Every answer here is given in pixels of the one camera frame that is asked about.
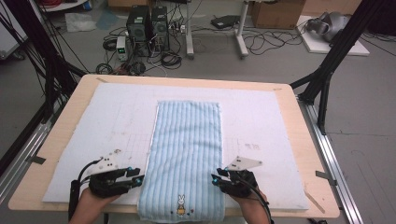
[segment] computer tower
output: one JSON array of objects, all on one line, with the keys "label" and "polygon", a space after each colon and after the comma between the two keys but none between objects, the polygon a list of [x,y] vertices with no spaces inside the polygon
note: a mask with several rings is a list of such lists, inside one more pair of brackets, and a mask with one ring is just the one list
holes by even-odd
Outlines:
[{"label": "computer tower", "polygon": [[169,51],[169,32],[166,7],[155,7],[151,10],[155,50]]},{"label": "computer tower", "polygon": [[126,28],[133,51],[136,51],[134,54],[149,56],[151,52],[149,41],[153,37],[149,6],[132,6]]}]

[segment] black post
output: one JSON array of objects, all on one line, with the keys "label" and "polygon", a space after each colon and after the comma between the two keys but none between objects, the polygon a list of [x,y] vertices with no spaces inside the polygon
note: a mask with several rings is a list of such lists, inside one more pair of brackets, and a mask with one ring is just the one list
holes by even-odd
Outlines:
[{"label": "black post", "polygon": [[315,98],[321,92],[318,126],[322,134],[326,134],[325,119],[332,74],[355,45],[356,41],[364,32],[364,29],[384,2],[385,0],[362,0],[345,29],[335,40],[335,43],[320,67],[314,73],[290,84],[295,89],[309,82],[304,92],[299,94],[299,99],[308,105],[312,105]]}]

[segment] blue striped towel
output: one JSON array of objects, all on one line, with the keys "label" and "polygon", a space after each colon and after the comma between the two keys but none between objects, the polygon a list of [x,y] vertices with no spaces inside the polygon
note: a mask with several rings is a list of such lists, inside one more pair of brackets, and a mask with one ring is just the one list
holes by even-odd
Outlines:
[{"label": "blue striped towel", "polygon": [[219,104],[159,102],[138,203],[142,220],[222,221],[224,195],[211,184],[221,167]]}]

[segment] wooden table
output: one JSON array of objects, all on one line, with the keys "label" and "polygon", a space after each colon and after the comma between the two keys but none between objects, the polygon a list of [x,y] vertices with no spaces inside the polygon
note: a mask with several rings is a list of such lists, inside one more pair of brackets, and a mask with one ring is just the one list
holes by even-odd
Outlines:
[{"label": "wooden table", "polygon": [[[118,77],[87,75],[78,84],[61,116],[53,126],[37,156],[47,159],[43,164],[32,163],[8,203],[10,209],[34,211],[67,211],[67,203],[43,203],[42,198],[52,179],[57,162],[72,137],[73,131],[89,104],[96,87],[103,82],[133,83],[179,87],[224,88],[254,91],[273,91],[285,122],[290,145],[295,156],[309,210],[303,212],[277,212],[274,217],[338,217],[340,212],[329,182],[316,176],[323,171],[318,153],[305,124],[300,107],[291,87],[287,84],[254,83],[202,79],[162,77]],[[105,212],[136,213],[135,205],[111,204]],[[226,216],[241,216],[239,208],[226,208]]]}]

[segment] person's left hand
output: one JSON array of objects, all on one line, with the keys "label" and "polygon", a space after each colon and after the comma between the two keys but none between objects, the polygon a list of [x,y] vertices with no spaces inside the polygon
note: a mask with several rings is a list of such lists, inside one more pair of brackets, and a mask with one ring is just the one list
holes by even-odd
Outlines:
[{"label": "person's left hand", "polygon": [[101,214],[108,203],[118,199],[120,195],[109,198],[100,198],[93,195],[89,188],[82,191],[75,214],[69,224],[92,224]]}]

